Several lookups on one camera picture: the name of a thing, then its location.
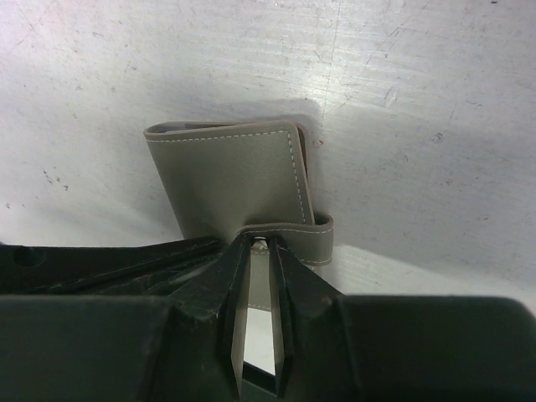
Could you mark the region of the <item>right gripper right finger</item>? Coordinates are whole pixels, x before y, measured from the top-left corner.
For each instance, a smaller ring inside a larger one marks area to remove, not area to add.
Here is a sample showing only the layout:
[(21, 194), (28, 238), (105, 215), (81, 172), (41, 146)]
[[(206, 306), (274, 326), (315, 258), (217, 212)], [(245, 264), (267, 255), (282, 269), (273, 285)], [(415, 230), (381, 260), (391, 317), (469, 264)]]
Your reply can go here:
[(492, 296), (345, 295), (269, 240), (282, 401), (532, 401), (535, 318)]

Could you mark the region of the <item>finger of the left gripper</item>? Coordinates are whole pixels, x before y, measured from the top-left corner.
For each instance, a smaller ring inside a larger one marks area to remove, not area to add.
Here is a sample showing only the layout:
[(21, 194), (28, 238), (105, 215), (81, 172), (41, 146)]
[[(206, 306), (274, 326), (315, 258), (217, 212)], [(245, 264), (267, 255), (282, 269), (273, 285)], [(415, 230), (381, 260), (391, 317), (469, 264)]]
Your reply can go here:
[(138, 247), (1, 246), (2, 295), (169, 296), (226, 287), (235, 265), (214, 237)]

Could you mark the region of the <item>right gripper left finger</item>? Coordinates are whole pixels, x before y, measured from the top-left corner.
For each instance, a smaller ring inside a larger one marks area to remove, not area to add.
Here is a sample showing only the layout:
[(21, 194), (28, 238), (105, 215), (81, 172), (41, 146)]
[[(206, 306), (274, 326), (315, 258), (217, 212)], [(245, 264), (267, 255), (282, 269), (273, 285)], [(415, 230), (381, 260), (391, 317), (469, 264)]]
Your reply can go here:
[(1, 293), (2, 400), (239, 400), (251, 241), (223, 244), (234, 263), (226, 287), (191, 284), (169, 296)]

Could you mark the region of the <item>grey card holder wallet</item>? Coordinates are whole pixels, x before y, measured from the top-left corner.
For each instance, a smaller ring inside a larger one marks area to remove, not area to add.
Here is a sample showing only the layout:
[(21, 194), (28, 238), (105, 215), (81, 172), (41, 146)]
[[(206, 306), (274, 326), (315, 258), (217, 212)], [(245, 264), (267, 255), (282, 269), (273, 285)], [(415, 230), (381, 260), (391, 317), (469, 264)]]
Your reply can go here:
[(170, 121), (143, 132), (184, 238), (253, 237), (254, 309), (271, 309), (267, 238), (282, 237), (310, 267), (332, 260), (333, 220), (313, 208), (306, 134), (292, 121)]

